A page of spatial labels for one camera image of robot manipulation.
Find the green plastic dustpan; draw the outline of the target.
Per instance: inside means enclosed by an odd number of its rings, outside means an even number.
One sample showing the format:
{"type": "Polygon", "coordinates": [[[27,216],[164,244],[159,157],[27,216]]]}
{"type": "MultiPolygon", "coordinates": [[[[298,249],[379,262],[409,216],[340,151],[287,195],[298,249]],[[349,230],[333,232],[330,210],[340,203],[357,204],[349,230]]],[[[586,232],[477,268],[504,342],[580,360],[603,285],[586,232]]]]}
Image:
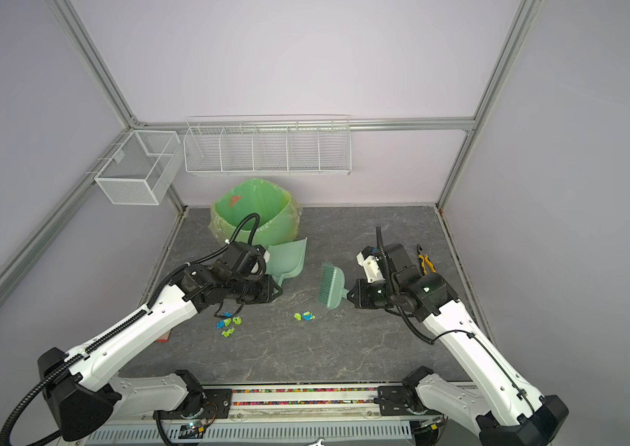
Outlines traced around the green plastic dustpan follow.
{"type": "Polygon", "coordinates": [[[308,239],[296,240],[290,243],[272,245],[267,253],[267,273],[279,286],[286,279],[293,279],[300,275],[305,264],[308,239]]]}

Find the green blue scrap cluster front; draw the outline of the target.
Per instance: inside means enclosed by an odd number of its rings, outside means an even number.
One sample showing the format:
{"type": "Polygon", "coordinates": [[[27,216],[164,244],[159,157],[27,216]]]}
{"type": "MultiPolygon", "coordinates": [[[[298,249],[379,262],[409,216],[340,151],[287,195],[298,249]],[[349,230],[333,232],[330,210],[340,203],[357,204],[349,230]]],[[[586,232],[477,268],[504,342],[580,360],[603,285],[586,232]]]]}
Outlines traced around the green blue scrap cluster front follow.
{"type": "Polygon", "coordinates": [[[315,315],[309,311],[306,311],[304,313],[295,313],[294,314],[294,318],[297,321],[312,321],[315,319],[315,315]]]}

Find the green hand brush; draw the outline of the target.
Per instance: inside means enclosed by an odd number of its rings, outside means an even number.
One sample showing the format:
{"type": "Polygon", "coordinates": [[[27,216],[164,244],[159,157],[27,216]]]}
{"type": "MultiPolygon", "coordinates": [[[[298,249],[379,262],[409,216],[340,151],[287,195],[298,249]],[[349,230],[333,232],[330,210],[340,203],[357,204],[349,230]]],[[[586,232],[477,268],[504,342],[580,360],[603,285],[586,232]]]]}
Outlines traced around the green hand brush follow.
{"type": "Polygon", "coordinates": [[[338,308],[347,299],[345,284],[346,277],[342,269],[329,262],[322,263],[318,301],[328,310],[338,308]]]}

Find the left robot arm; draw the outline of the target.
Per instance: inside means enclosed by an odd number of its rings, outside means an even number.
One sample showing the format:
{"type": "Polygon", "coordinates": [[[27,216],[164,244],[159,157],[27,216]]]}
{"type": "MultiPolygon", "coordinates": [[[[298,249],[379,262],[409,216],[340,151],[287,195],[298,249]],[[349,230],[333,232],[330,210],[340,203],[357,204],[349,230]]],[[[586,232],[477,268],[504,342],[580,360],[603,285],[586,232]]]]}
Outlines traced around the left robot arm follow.
{"type": "Polygon", "coordinates": [[[267,273],[269,259],[261,245],[231,241],[172,271],[145,304],[102,334],[68,351],[45,352],[38,360],[41,379],[8,416],[0,445],[10,444],[14,427],[37,396],[58,426],[39,440],[41,445],[82,440],[117,414],[201,416],[210,402],[192,373],[134,381],[117,374],[160,336],[213,305],[227,299],[241,305],[274,301],[283,290],[267,273]]]}

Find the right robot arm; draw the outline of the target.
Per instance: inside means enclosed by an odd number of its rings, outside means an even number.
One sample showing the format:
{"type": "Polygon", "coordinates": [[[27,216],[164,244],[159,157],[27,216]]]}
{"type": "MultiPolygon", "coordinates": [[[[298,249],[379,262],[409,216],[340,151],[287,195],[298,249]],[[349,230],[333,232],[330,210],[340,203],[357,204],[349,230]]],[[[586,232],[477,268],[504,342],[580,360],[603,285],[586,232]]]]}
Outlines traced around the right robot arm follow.
{"type": "Polygon", "coordinates": [[[421,366],[402,381],[415,412],[438,412],[483,445],[548,445],[556,438],[569,416],[567,405],[543,394],[504,358],[443,276],[422,271],[399,243],[367,246],[357,262],[365,276],[348,301],[367,310],[396,310],[417,338],[448,349],[476,387],[464,390],[421,366]]]}

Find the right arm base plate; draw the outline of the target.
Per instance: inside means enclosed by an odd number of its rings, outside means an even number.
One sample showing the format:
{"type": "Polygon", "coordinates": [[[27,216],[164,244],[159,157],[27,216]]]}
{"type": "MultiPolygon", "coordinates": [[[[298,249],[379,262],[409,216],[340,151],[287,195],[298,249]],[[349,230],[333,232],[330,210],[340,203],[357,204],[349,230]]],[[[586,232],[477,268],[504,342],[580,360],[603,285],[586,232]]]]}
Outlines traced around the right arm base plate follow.
{"type": "Polygon", "coordinates": [[[379,406],[382,416],[420,414],[422,409],[415,392],[402,385],[378,387],[374,402],[379,406]]]}

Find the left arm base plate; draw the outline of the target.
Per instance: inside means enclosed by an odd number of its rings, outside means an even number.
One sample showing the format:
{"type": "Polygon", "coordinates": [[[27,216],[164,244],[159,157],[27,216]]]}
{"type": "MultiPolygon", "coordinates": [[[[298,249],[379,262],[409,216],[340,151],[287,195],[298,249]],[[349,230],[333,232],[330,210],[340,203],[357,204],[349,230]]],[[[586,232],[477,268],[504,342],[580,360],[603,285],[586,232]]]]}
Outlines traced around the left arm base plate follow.
{"type": "Polygon", "coordinates": [[[162,420],[223,419],[229,416],[232,400],[231,388],[190,391],[176,409],[160,411],[160,417],[162,420]]]}

